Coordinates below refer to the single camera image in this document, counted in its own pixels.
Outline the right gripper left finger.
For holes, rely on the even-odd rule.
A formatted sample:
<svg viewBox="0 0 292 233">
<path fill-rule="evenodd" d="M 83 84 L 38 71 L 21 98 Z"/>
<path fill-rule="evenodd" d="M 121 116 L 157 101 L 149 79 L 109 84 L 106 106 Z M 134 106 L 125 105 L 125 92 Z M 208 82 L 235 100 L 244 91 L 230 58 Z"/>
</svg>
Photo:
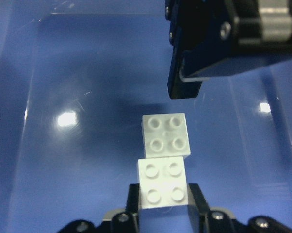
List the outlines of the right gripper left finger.
<svg viewBox="0 0 292 233">
<path fill-rule="evenodd" d="M 140 185 L 130 184 L 127 195 L 125 213 L 129 216 L 130 227 L 133 233 L 139 233 L 139 211 L 141 209 Z"/>
</svg>

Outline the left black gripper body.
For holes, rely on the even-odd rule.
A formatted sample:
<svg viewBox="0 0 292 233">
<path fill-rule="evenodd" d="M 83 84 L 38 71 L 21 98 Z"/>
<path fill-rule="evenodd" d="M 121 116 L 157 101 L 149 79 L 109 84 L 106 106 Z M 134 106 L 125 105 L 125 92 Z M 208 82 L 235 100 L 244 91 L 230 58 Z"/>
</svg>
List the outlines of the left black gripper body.
<svg viewBox="0 0 292 233">
<path fill-rule="evenodd" d="M 292 0 L 226 0 L 229 56 L 292 56 Z"/>
</svg>

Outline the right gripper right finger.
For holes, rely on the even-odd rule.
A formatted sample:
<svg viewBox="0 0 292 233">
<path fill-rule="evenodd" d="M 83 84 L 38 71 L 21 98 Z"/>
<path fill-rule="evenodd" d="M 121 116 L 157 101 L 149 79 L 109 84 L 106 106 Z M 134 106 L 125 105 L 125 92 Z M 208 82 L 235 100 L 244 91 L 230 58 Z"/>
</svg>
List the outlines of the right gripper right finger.
<svg viewBox="0 0 292 233">
<path fill-rule="evenodd" d="M 205 215 L 210 207 L 196 183 L 189 183 L 188 188 L 188 206 L 187 212 L 190 224 L 194 233 L 203 233 L 205 224 Z"/>
</svg>

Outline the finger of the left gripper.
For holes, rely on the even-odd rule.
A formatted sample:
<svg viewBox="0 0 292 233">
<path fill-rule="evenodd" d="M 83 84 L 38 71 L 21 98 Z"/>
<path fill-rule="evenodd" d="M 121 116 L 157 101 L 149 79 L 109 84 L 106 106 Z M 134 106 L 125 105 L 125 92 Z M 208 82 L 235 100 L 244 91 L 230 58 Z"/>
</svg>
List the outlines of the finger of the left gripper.
<svg viewBox="0 0 292 233">
<path fill-rule="evenodd" d="M 171 99 L 197 97 L 203 81 L 232 53 L 236 10 L 231 0 L 167 0 L 173 47 L 167 81 Z"/>
</svg>

